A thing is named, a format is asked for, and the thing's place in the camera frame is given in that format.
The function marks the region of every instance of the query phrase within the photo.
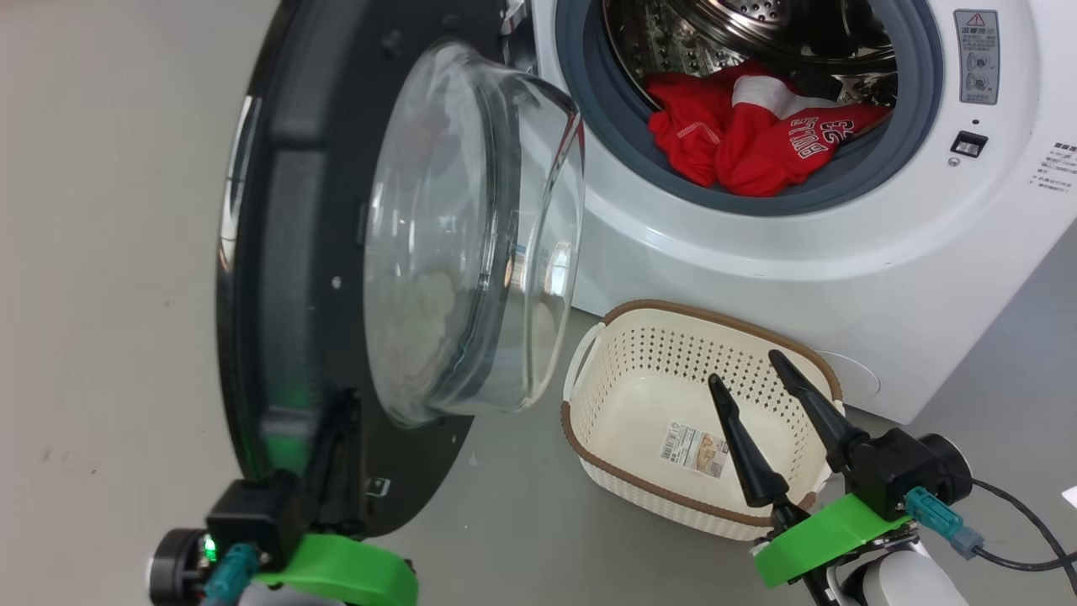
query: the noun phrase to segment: white washing machine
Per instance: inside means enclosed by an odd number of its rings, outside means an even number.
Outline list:
[[[669,167],[603,0],[532,1],[540,73],[586,125],[587,312],[655,297],[759,324],[817,350],[850,405],[908,423],[1077,213],[1073,2],[872,2],[900,83],[889,124],[758,199]]]

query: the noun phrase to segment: green plastic part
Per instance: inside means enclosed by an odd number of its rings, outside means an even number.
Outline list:
[[[306,535],[288,568],[254,577],[356,606],[415,606],[419,580],[400,555],[339,535]]]
[[[755,555],[768,588],[775,588],[863,547],[909,521],[879,518],[853,495],[845,495],[793,526]]]

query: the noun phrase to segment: gray sticker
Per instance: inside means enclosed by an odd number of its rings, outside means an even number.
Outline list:
[[[961,45],[961,100],[998,102],[998,13],[954,11]]]

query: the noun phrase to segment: laundry basket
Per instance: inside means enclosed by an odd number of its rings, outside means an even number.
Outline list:
[[[830,367],[810,349],[721,314],[634,300],[587,334],[569,366],[565,437],[600,487],[699,531],[752,540],[769,509],[744,503],[707,378],[718,374],[770,466],[802,508],[830,476],[826,451],[767,358],[780,350],[843,413]]]

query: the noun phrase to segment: laundry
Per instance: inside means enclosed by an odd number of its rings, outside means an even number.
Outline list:
[[[891,111],[802,97],[753,59],[707,77],[654,74],[647,93],[663,108],[648,127],[674,169],[698,185],[717,181],[754,197],[803,182]]]

